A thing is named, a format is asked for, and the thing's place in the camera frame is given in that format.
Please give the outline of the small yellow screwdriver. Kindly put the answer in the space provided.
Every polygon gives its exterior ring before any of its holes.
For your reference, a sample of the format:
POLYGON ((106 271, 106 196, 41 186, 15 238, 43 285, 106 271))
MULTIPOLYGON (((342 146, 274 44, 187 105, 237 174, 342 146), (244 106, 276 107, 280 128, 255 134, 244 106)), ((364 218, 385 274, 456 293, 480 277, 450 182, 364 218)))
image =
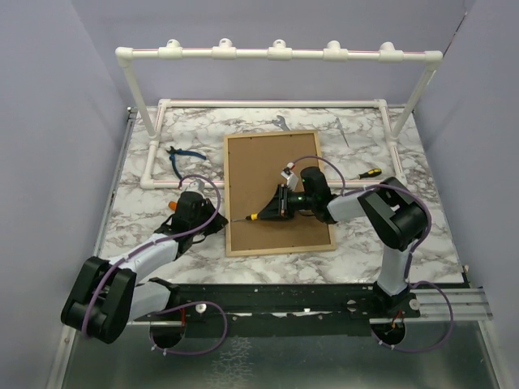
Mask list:
POLYGON ((250 214, 248 216, 240 217, 237 219, 232 219, 231 222, 240 222, 240 221, 256 221, 259 219, 259 216, 257 214, 250 214))

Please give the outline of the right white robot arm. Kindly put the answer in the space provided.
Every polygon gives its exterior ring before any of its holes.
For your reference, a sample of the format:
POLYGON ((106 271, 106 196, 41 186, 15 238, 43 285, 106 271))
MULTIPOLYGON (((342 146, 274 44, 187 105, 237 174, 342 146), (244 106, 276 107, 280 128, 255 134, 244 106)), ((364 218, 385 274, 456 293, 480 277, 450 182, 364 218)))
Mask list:
POLYGON ((431 214, 424 203, 400 181, 390 177, 380 184, 336 195, 331 192, 320 168, 300 173, 302 191, 288 183, 277 186, 270 202, 247 220, 291 220, 299 211, 309 211, 325 224, 366 217, 384 244, 383 262, 375 282, 380 291, 372 298, 374 311, 390 317, 402 305, 412 255, 431 230, 431 214))

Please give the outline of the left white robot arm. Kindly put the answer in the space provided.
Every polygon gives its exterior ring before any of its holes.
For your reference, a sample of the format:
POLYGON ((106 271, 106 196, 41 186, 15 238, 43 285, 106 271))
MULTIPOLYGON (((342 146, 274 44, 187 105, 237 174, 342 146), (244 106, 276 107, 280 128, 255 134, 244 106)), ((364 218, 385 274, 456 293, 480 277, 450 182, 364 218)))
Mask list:
POLYGON ((195 237, 219 233, 228 220, 210 199, 186 191, 174 212, 136 248, 109 259, 85 260, 62 308, 61 323, 106 344, 113 343, 131 320, 154 313, 173 318, 179 300, 165 281, 143 279, 184 255, 195 237))

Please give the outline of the wooden picture frame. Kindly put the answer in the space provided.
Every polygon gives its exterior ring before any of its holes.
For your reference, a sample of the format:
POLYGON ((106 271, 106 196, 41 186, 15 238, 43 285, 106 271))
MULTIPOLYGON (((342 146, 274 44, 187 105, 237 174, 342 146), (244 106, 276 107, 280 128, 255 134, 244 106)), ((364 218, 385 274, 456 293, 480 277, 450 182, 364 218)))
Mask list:
POLYGON ((319 136, 315 130, 245 133, 224 137, 225 249, 229 257, 298 254, 335 250, 334 227, 314 216, 294 213, 290 220, 245 220, 270 203, 281 206, 278 187, 289 162, 293 173, 324 167, 319 136))

